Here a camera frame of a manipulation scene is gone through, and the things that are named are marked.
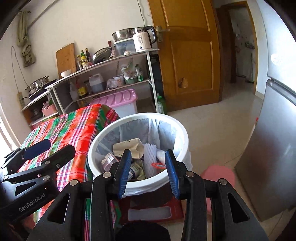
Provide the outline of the purple milk carton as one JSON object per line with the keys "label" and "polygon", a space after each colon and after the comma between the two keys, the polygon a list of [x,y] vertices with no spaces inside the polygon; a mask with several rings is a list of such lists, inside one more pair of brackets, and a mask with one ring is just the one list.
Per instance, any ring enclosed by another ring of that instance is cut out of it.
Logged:
{"label": "purple milk carton", "polygon": [[104,171],[109,172],[113,163],[119,162],[119,159],[109,152],[101,161],[101,165]]}

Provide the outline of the yellow red snack wrapper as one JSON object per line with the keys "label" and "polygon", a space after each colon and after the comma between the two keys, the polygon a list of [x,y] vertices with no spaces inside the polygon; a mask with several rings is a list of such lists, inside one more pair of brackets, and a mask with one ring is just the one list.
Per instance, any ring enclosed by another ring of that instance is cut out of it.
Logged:
{"label": "yellow red snack wrapper", "polygon": [[135,160],[132,162],[130,166],[130,171],[132,173],[132,177],[130,178],[130,181],[142,181],[146,179],[146,176],[144,173],[144,165],[141,159]]}

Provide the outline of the beige paper bag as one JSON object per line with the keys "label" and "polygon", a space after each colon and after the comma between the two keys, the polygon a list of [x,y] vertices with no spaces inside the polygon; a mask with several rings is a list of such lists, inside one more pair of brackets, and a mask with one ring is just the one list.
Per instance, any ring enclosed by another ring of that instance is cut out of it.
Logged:
{"label": "beige paper bag", "polygon": [[133,138],[113,145],[113,154],[122,157],[125,150],[129,150],[133,159],[141,159],[144,155],[144,145],[139,138]]}

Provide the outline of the white foam net sleeve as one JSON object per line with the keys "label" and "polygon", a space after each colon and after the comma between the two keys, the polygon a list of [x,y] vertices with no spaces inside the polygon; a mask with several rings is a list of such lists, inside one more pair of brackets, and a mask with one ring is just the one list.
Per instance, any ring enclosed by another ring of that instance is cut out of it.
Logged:
{"label": "white foam net sleeve", "polygon": [[151,178],[159,173],[159,169],[152,164],[157,162],[157,147],[152,144],[144,144],[144,173],[146,178]]}

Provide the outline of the clear plastic bag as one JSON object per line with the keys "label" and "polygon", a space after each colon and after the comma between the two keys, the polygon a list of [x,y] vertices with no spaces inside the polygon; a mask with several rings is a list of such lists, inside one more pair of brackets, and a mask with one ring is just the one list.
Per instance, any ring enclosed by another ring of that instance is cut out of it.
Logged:
{"label": "clear plastic bag", "polygon": [[157,149],[157,151],[156,151],[156,157],[157,157],[158,161],[164,166],[166,165],[165,164],[165,154],[166,153],[163,150]]}

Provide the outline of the white blue label bottle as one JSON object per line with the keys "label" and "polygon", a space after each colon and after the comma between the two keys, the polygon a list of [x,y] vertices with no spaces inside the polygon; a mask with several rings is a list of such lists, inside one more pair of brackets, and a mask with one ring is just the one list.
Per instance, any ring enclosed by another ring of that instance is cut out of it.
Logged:
{"label": "white blue label bottle", "polygon": [[131,168],[129,170],[127,180],[130,181],[130,180],[133,180],[133,179],[137,179],[139,174],[140,174],[140,168],[138,168],[136,166],[131,166]]}

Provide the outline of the clear cup red lid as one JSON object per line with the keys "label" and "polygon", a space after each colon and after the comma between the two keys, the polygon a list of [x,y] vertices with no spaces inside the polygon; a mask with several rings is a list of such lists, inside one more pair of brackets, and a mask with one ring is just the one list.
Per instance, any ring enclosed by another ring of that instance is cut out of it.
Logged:
{"label": "clear cup red lid", "polygon": [[160,170],[166,169],[166,166],[165,165],[163,165],[162,163],[158,163],[158,162],[152,163],[151,166],[154,167],[154,168],[156,168],[156,169],[160,169]]}

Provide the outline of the white round trash bin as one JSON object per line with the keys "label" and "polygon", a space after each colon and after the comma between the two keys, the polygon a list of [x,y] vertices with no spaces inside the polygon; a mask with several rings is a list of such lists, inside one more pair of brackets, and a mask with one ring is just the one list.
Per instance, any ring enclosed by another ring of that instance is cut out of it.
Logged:
{"label": "white round trash bin", "polygon": [[132,158],[144,157],[144,145],[157,150],[171,149],[179,162],[192,170],[189,137],[185,127],[175,118],[160,113],[138,113],[121,118],[105,127],[93,140],[88,152],[88,164],[97,177],[111,166],[107,155],[121,158],[129,149]]}

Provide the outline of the red green plaid tablecloth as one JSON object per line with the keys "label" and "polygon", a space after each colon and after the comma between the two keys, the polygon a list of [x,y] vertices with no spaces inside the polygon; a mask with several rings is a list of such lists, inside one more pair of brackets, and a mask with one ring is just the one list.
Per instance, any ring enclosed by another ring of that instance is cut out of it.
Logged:
{"label": "red green plaid tablecloth", "polygon": [[103,104],[95,104],[80,108],[69,114],[52,118],[35,128],[26,137],[21,147],[30,147],[44,139],[51,142],[51,148],[41,155],[26,161],[20,171],[29,170],[41,165],[48,156],[66,145],[75,148],[75,156],[57,171],[57,187],[62,191],[71,180],[78,181],[77,197],[84,205],[84,216],[79,231],[84,232],[81,240],[90,239],[90,206],[91,198],[88,190],[83,190],[83,183],[92,181],[93,173],[88,164],[88,152],[95,137],[108,125],[119,120],[116,111]]}

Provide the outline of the white power strip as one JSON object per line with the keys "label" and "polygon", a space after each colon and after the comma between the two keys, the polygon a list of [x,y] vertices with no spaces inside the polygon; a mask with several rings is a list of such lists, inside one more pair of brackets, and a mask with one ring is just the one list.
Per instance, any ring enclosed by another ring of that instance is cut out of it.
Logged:
{"label": "white power strip", "polygon": [[18,98],[18,101],[20,103],[21,109],[24,108],[26,104],[24,102],[22,92],[17,93],[17,98]]}

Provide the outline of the steel steamer pot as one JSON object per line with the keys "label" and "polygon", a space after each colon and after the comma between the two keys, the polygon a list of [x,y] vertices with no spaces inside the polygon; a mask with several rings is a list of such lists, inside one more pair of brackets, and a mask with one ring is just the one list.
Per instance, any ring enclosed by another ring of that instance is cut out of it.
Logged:
{"label": "steel steamer pot", "polygon": [[41,89],[47,83],[49,83],[49,76],[48,75],[35,80],[33,83],[28,85],[25,90],[28,92],[29,95],[32,95],[36,91]]}

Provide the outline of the pink lid storage box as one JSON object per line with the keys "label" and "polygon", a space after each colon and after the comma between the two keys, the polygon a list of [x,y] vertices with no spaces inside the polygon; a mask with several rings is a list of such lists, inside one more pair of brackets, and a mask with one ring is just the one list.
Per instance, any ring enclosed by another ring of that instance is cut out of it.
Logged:
{"label": "pink lid storage box", "polygon": [[120,118],[138,113],[137,94],[134,89],[128,89],[106,95],[90,102],[90,105],[103,104],[112,108]]}

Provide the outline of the steel pan lid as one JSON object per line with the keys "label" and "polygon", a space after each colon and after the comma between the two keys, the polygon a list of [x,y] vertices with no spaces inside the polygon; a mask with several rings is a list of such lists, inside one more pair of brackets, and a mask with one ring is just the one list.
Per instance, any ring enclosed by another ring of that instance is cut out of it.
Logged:
{"label": "steel pan lid", "polygon": [[97,63],[106,61],[109,59],[110,56],[111,56],[111,48],[110,47],[102,48],[96,51],[92,55],[92,64],[97,64]]}

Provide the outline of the green glass bottle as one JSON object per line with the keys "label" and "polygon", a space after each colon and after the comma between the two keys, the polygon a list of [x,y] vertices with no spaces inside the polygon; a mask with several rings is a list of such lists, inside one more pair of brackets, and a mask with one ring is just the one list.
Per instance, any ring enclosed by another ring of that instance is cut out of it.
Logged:
{"label": "green glass bottle", "polygon": [[157,93],[157,104],[158,104],[158,111],[161,114],[167,114],[167,106],[166,106],[166,101],[165,99],[159,94]]}

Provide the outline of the white electric kettle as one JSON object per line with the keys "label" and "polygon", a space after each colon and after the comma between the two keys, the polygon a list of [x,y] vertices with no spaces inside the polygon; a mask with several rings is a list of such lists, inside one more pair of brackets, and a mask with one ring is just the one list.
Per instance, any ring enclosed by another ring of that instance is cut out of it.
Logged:
{"label": "white electric kettle", "polygon": [[133,42],[136,52],[152,49],[152,44],[156,41],[157,36],[153,26],[137,27],[133,29]]}

